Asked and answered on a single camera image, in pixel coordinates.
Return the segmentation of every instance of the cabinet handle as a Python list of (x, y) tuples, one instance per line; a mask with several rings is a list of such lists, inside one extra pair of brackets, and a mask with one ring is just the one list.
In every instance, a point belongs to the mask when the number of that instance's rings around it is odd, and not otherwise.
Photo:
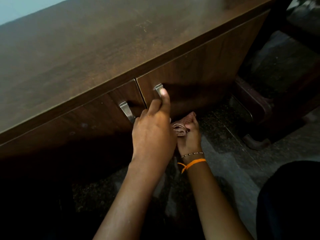
[(159, 96), (161, 97), (160, 90), (161, 90), (162, 88), (163, 88), (163, 85), (162, 85), (162, 83), (160, 83), (160, 84), (156, 85), (156, 86), (153, 88), (153, 90), (156, 90), (156, 91), (158, 92)]
[(128, 117), (128, 119), (130, 120), (131, 123), (134, 123), (135, 121), (135, 117), (131, 112), (131, 109), (128, 105), (127, 102), (123, 102), (121, 104), (119, 104), (119, 107), (122, 109), (122, 111), (124, 112), (124, 114)]

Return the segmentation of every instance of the cabinet door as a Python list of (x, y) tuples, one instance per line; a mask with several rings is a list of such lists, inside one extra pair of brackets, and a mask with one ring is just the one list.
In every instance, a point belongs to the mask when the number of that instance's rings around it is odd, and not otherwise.
[(119, 107), (125, 101), (135, 117), (145, 109), (135, 80), (1, 145), (0, 174), (97, 174), (130, 161), (133, 124)]
[(147, 106), (163, 84), (171, 99), (171, 118), (216, 103), (234, 81), (267, 13), (208, 41), (137, 78)]

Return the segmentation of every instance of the orange thread bracelet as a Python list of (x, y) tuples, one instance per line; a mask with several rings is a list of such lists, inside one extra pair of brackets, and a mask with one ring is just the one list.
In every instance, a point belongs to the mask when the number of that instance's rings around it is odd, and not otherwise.
[(184, 165), (183, 163), (180, 163), (178, 162), (178, 164), (181, 164), (184, 166), (184, 168), (182, 169), (182, 172), (181, 174), (187, 170), (188, 168), (190, 168), (192, 165), (196, 164), (196, 163), (199, 163), (199, 162), (206, 162), (206, 160), (204, 158), (201, 158), (201, 159), (196, 159), (196, 160), (193, 160), (192, 162), (188, 163), (187, 165)]

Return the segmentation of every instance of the forearm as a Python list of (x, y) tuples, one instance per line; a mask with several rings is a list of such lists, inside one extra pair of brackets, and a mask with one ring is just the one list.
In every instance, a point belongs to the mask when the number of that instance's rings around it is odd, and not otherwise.
[(138, 239), (158, 176), (131, 163), (94, 240)]
[(196, 163), (187, 173), (206, 239), (252, 239), (221, 192), (208, 164)]

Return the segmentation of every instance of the pink cloth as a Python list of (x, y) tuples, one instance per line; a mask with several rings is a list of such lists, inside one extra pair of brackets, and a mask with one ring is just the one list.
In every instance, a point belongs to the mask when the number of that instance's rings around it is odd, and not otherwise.
[(195, 116), (196, 116), (196, 113), (191, 112), (186, 117), (183, 117), (181, 120), (171, 123), (171, 126), (173, 127), (174, 131), (177, 133), (178, 136), (185, 136), (187, 134), (189, 129), (186, 128), (185, 125), (191, 123), (193, 120), (193, 117)]

